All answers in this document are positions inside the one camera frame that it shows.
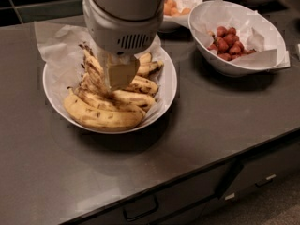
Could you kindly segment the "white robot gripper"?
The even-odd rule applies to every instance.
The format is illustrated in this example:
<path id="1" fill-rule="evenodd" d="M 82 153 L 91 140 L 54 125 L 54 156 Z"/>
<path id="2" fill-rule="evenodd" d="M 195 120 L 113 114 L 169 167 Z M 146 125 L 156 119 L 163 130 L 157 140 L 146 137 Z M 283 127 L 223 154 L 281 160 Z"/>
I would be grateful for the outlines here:
<path id="1" fill-rule="evenodd" d="M 164 0 L 82 0 L 88 31 L 99 46 L 105 83 L 127 88 L 140 67 L 131 54 L 150 47 L 163 21 Z"/>

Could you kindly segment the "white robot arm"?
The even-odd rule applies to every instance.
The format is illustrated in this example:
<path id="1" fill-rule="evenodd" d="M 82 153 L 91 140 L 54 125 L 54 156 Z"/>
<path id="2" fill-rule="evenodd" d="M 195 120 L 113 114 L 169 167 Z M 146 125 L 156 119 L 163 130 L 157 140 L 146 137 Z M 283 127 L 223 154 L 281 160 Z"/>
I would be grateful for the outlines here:
<path id="1" fill-rule="evenodd" d="M 165 0 L 82 0 L 88 31 L 110 90 L 126 88 L 135 77 L 135 55 L 146 51 L 163 21 Z"/>

